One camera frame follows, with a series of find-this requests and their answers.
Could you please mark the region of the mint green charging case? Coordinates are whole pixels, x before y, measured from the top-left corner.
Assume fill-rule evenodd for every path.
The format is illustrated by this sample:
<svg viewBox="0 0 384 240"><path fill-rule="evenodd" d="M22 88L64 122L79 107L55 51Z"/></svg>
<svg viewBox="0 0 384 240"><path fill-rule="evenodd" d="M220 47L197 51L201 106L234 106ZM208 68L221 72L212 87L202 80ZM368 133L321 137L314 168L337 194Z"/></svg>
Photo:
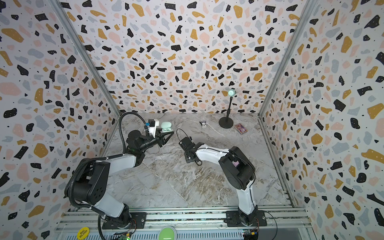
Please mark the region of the mint green charging case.
<svg viewBox="0 0 384 240"><path fill-rule="evenodd" d="M173 131L171 122L163 122L161 124L161 128L163 133L168 133Z"/></svg>

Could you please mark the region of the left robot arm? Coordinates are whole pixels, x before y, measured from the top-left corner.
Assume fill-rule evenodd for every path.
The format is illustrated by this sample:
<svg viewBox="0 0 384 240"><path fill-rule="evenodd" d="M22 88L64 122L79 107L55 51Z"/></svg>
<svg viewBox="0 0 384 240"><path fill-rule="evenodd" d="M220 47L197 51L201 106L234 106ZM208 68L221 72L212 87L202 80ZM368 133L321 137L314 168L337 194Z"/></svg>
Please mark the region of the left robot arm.
<svg viewBox="0 0 384 240"><path fill-rule="evenodd" d="M122 154L81 160L65 188L65 196L72 206L98 213L115 228L127 228L132 223L129 207L108 192L109 178L120 171L138 167L147 149L155 145L162 147L173 135L173 131L162 132L161 129L156 129L155 136L131 131Z"/></svg>

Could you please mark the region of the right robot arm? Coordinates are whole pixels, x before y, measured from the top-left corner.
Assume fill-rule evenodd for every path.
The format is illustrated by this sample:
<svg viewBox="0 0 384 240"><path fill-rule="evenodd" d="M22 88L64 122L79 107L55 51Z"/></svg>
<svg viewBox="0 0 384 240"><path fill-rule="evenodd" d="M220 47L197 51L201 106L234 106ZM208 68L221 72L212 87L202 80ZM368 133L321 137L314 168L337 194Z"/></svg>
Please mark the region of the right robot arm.
<svg viewBox="0 0 384 240"><path fill-rule="evenodd" d="M201 165L203 161L219 165L228 182L237 191L239 199L238 213L242 224L251 226L258 213L254 201L253 184L256 180L255 167L236 146L231 149L218 149L204 143L195 144L191 137L179 142L183 149L186 162Z"/></svg>

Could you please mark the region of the small black purple figurine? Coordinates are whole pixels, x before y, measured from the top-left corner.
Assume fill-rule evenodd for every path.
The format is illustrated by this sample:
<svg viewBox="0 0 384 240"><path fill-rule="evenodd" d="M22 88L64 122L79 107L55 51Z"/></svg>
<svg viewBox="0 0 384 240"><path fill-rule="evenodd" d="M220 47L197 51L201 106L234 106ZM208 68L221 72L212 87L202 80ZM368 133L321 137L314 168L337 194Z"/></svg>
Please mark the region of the small black purple figurine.
<svg viewBox="0 0 384 240"><path fill-rule="evenodd" d="M207 122L206 121L201 121L200 124L201 124L203 129L207 127Z"/></svg>

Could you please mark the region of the black microphone stand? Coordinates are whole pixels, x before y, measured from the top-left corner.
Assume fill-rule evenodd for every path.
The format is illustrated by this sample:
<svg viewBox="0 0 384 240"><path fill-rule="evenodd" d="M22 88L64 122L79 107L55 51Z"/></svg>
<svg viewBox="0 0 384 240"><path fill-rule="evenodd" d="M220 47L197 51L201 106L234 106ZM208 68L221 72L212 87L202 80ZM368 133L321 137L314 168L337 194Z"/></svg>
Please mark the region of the black microphone stand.
<svg viewBox="0 0 384 240"><path fill-rule="evenodd" d="M233 97L235 95L236 95L236 91L234 89L230 89L228 91L228 96L230 97L230 102L229 102L229 106L227 109L227 113L226 113L225 117L222 117L219 120L219 125L224 129L230 129L234 124L233 120L230 118L230 113L231 113L231 105L232 105Z"/></svg>

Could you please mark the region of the colourful card box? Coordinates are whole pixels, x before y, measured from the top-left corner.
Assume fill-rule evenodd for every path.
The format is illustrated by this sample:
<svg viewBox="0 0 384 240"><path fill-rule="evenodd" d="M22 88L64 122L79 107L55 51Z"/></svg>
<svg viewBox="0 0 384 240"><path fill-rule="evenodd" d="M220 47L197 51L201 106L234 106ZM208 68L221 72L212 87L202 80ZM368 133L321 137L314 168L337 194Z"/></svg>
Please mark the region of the colourful card box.
<svg viewBox="0 0 384 240"><path fill-rule="evenodd" d="M242 125L242 124L236 124L234 125L234 127L236 128L236 130L241 134L245 134L248 132L248 130Z"/></svg>

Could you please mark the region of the green round button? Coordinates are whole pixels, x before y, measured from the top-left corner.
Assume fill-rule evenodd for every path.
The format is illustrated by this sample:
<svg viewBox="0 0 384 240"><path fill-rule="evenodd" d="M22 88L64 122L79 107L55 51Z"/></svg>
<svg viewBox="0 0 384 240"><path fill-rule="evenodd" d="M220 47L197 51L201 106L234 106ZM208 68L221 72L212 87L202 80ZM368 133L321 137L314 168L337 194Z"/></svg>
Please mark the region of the green round button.
<svg viewBox="0 0 384 240"><path fill-rule="evenodd" d="M158 240L177 240L177 231L172 226L163 227L159 234Z"/></svg>

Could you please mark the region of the yellow round sticker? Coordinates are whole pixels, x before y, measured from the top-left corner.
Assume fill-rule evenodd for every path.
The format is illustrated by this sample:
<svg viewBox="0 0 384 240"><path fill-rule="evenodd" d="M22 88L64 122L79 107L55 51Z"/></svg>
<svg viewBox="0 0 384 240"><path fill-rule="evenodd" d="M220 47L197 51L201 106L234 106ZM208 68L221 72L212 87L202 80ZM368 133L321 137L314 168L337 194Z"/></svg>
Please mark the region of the yellow round sticker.
<svg viewBox="0 0 384 240"><path fill-rule="evenodd" d="M90 229L88 227L81 228L77 233L77 240L85 240L90 234Z"/></svg>

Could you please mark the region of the aluminium front rail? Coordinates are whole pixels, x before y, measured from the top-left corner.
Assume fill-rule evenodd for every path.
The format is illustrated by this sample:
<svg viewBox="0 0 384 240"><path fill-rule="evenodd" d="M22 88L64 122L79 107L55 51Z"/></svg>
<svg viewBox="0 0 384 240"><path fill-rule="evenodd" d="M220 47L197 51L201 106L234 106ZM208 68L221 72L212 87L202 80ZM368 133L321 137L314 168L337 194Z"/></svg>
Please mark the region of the aluminium front rail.
<svg viewBox="0 0 384 240"><path fill-rule="evenodd" d="M178 230L227 230L284 228L311 228L303 208L289 206L261 206L253 224L244 224L235 207L186 207L186 208L132 208L139 231L159 230L173 226Z"/></svg>

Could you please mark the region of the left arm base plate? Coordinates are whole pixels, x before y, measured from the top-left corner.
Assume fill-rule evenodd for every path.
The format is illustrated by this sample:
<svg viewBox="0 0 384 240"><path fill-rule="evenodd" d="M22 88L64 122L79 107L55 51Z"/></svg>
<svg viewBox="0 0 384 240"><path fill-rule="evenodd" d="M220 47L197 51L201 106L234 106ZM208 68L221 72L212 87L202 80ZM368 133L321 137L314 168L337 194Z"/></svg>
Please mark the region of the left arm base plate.
<svg viewBox="0 0 384 240"><path fill-rule="evenodd" d="M147 218L146 212L133 212L129 213L128 220L122 218L106 217L105 222L102 225L103 230L137 230L143 229Z"/></svg>

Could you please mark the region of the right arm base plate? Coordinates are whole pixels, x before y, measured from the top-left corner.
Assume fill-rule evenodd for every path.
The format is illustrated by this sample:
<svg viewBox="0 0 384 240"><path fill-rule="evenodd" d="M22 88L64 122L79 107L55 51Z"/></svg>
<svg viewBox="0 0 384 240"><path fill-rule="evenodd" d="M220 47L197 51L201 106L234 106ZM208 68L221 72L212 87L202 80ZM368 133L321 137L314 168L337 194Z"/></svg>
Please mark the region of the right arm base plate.
<svg viewBox="0 0 384 240"><path fill-rule="evenodd" d="M249 215L246 215L240 209L227 211L224 222L228 227L266 227L265 213L265 211L254 210Z"/></svg>

